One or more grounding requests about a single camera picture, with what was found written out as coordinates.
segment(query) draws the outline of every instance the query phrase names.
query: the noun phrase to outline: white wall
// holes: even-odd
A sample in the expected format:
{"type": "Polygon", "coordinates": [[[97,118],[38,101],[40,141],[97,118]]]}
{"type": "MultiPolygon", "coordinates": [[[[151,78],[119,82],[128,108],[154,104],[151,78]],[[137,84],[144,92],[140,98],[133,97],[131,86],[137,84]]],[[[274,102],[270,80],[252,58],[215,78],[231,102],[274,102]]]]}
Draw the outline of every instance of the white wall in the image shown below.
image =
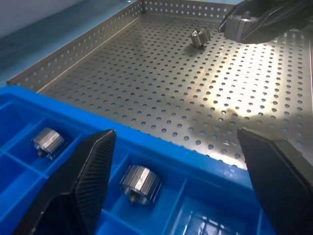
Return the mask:
{"type": "Polygon", "coordinates": [[[0,0],[0,38],[82,0],[0,0]]]}

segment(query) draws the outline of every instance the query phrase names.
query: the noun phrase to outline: blue surface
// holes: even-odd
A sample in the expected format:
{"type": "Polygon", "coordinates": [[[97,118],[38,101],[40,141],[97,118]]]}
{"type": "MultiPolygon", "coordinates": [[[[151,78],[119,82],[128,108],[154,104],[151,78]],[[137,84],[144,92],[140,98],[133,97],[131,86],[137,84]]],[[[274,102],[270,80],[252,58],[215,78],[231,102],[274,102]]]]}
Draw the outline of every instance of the blue surface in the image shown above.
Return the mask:
{"type": "Polygon", "coordinates": [[[10,234],[47,178],[86,136],[115,129],[109,189],[97,235],[274,235],[246,171],[20,87],[0,90],[0,234],[10,234]],[[72,141],[54,161],[31,139],[44,127],[72,141]],[[162,179],[153,207],[132,205],[119,190],[130,164],[162,179]]]}

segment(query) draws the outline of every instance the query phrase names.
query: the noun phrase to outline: perforated metal tray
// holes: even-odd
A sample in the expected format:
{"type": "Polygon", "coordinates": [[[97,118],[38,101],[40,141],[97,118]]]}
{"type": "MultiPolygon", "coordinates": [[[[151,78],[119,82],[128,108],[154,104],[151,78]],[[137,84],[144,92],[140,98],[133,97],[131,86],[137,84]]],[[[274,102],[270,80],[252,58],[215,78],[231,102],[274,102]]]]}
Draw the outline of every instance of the perforated metal tray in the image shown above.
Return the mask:
{"type": "Polygon", "coordinates": [[[313,164],[311,35],[238,44],[217,31],[231,8],[138,1],[9,84],[243,169],[241,127],[288,139],[313,164]],[[195,49],[201,26],[212,38],[195,49]]]}

